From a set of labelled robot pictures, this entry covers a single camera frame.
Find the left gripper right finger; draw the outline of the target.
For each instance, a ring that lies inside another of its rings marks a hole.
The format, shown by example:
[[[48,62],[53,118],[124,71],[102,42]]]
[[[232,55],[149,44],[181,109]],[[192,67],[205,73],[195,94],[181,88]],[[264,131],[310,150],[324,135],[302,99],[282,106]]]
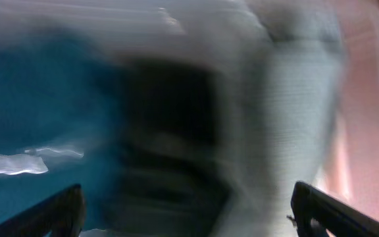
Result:
[[[291,196],[299,237],[379,237],[379,222],[302,181]]]

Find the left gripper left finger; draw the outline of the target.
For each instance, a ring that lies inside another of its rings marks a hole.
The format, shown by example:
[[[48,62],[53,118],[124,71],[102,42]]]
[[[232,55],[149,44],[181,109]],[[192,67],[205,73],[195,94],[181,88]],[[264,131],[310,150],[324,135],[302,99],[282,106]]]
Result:
[[[80,184],[73,184],[0,223],[0,236],[79,236],[86,219]]]

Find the teal blue taped garment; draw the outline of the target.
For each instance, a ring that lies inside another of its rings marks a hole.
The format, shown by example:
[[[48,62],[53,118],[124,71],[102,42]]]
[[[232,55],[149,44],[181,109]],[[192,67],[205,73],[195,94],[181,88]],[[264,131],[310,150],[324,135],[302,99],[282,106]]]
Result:
[[[73,184],[87,201],[85,229],[104,209],[120,163],[114,98],[122,70],[76,38],[0,48],[0,223]]]

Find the black garment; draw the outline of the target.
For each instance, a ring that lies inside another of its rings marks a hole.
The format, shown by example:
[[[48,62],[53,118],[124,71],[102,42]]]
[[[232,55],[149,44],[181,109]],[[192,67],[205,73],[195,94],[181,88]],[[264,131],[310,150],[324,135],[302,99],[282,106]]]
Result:
[[[120,174],[104,217],[120,236],[212,236],[232,196],[218,149],[213,70],[128,59],[107,86],[123,118],[110,143]]]

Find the light blue jeans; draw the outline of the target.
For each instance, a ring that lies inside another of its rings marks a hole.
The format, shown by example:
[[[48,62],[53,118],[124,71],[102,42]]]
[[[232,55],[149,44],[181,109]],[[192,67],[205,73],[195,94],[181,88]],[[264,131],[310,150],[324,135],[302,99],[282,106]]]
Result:
[[[343,52],[321,1],[0,1],[0,48],[76,38],[120,68],[214,72],[216,162],[232,196],[212,236],[295,236],[291,195],[329,155]]]

